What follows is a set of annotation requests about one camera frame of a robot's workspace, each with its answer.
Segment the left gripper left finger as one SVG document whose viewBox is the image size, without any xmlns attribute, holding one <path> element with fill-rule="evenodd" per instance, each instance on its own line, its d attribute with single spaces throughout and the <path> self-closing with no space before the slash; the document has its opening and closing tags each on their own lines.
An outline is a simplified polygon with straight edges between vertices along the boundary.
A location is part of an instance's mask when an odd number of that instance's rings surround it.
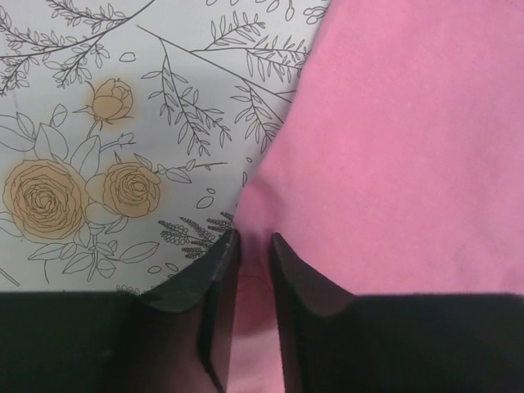
<svg viewBox="0 0 524 393">
<path fill-rule="evenodd" d="M 140 295 L 1 295 L 4 392 L 224 392 L 240 237 Z"/>
</svg>

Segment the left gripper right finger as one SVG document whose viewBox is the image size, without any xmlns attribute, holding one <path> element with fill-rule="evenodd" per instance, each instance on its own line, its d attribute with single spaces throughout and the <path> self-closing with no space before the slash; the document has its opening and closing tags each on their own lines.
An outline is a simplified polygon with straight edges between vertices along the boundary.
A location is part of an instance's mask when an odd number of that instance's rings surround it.
<svg viewBox="0 0 524 393">
<path fill-rule="evenodd" d="M 523 299 L 515 294 L 357 296 L 270 248 L 288 392 L 520 392 Z"/>
</svg>

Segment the pink t-shirt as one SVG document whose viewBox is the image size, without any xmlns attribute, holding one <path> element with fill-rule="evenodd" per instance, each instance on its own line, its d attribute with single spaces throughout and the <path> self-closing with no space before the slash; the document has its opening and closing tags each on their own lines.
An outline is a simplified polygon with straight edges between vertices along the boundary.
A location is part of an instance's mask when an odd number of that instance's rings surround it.
<svg viewBox="0 0 524 393">
<path fill-rule="evenodd" d="M 274 233 L 357 294 L 522 293 L 522 2 L 331 2 L 234 223 L 231 392 L 284 389 Z"/>
</svg>

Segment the floral patterned table mat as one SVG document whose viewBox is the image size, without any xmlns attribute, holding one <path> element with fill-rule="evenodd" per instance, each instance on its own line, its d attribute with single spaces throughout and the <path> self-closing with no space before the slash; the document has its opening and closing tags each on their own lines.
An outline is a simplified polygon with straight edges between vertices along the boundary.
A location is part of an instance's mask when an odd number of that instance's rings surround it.
<svg viewBox="0 0 524 393">
<path fill-rule="evenodd" d="M 2 2 L 2 290 L 140 293 L 208 251 L 328 6 Z"/>
</svg>

